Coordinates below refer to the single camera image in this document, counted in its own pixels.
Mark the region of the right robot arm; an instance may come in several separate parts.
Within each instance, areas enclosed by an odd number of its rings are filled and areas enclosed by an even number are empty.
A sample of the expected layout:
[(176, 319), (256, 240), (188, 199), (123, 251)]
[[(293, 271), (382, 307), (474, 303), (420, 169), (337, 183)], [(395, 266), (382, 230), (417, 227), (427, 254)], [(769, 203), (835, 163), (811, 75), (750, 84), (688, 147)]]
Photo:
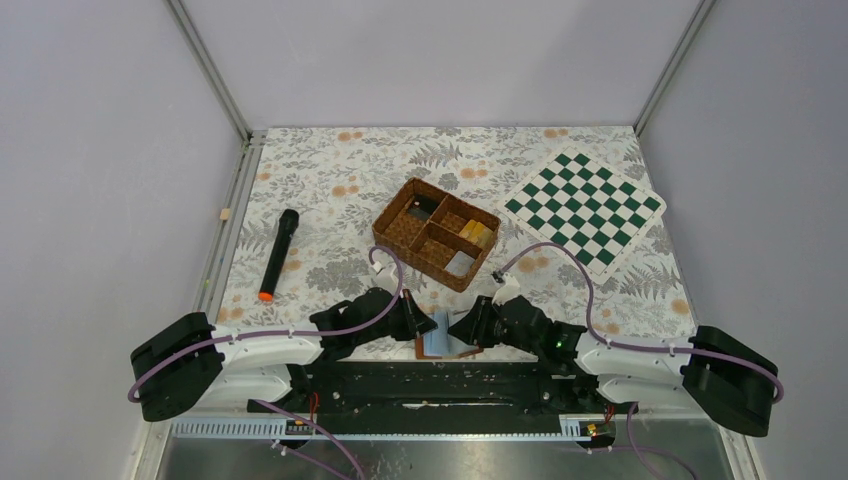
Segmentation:
[(533, 354), (553, 374), (588, 376), (597, 394), (616, 405), (698, 408), (737, 433), (769, 432), (777, 366), (716, 327), (700, 326), (690, 337), (599, 340), (517, 296), (502, 305), (480, 297), (448, 332), (469, 345)]

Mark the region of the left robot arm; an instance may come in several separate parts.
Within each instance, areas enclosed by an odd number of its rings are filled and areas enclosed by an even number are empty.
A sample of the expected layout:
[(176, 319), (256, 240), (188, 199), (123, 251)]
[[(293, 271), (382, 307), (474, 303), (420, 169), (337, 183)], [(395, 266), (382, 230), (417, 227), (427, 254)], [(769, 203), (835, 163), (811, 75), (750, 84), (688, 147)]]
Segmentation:
[(205, 313), (190, 313), (131, 353), (128, 399), (148, 422), (249, 401), (300, 404), (313, 394), (308, 366), (346, 359), (383, 337), (415, 340), (437, 327), (408, 290), (378, 287), (289, 326), (215, 327)]

